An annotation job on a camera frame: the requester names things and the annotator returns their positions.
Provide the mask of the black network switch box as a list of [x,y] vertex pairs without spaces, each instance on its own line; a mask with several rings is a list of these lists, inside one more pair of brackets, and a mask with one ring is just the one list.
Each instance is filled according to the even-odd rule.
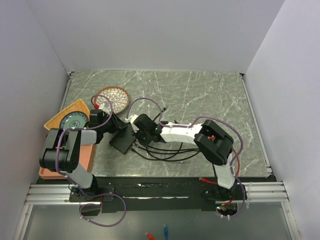
[[136,141],[134,130],[131,125],[121,129],[109,142],[110,146],[125,155]]

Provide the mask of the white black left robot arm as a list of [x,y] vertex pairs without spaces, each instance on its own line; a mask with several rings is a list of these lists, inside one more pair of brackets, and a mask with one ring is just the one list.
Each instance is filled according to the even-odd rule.
[[78,188],[87,201],[94,201],[99,195],[98,182],[80,164],[81,146],[98,144],[105,133],[115,134],[127,126],[113,112],[93,109],[84,128],[49,130],[39,157],[39,165],[60,174]]

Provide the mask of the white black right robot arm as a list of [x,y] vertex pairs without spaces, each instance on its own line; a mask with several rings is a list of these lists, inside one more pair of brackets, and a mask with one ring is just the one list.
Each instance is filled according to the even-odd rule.
[[231,169],[233,138],[213,120],[194,125],[177,125],[172,122],[155,123],[146,114],[133,114],[126,119],[133,135],[143,146],[154,143],[187,143],[196,145],[199,152],[212,164],[217,190],[223,199],[236,194],[236,179]]

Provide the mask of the blue plug on floor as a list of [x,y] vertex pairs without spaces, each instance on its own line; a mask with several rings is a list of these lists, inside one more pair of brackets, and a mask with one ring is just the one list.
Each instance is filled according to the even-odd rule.
[[167,224],[165,224],[163,226],[163,233],[164,233],[165,240],[168,240],[169,239],[169,232],[168,232],[168,225]]

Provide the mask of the red plug on floor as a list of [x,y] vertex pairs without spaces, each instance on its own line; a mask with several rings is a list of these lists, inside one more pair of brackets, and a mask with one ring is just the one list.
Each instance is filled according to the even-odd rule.
[[145,235],[146,235],[146,237],[148,238],[148,240],[155,240],[155,238],[153,237],[153,235],[151,235],[150,233],[146,232]]

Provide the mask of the floral bowl with brown rim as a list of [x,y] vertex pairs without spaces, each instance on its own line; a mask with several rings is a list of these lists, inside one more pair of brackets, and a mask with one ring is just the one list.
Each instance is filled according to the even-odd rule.
[[103,95],[111,101],[113,112],[115,114],[124,111],[130,102],[129,93],[120,86],[105,87],[101,89],[97,94]]

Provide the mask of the blue patterned plate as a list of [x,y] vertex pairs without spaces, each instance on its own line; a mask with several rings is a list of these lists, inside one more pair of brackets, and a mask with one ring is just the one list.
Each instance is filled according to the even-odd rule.
[[68,128],[84,128],[88,121],[89,118],[84,112],[73,111],[62,118],[59,127],[63,130]]

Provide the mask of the woven bamboo fan tray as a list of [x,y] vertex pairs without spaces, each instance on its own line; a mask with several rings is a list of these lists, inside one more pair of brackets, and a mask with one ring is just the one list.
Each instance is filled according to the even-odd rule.
[[89,117],[90,110],[88,106],[85,104],[85,102],[82,99],[78,99],[71,105],[65,107],[63,110],[61,110],[59,113],[57,113],[53,118],[51,118],[47,123],[44,124],[44,128],[48,131],[52,128],[59,129],[60,123],[62,122],[63,118],[72,112],[82,112],[87,117]]

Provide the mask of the terracotta rectangular tray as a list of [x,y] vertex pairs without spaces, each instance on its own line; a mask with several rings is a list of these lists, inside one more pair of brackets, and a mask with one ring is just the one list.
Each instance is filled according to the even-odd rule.
[[[96,144],[92,145],[82,145],[80,147],[79,163],[87,170],[89,173],[92,171],[94,157],[96,153]],[[57,172],[52,172],[46,168],[40,167],[39,177],[44,180],[60,180],[64,177]]]

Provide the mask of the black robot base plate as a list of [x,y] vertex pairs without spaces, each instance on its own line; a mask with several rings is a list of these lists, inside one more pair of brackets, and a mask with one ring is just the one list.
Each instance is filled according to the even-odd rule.
[[247,191],[238,181],[231,189],[210,177],[97,177],[83,195],[72,187],[71,203],[97,204],[102,213],[119,211],[215,211],[218,203],[244,203]]

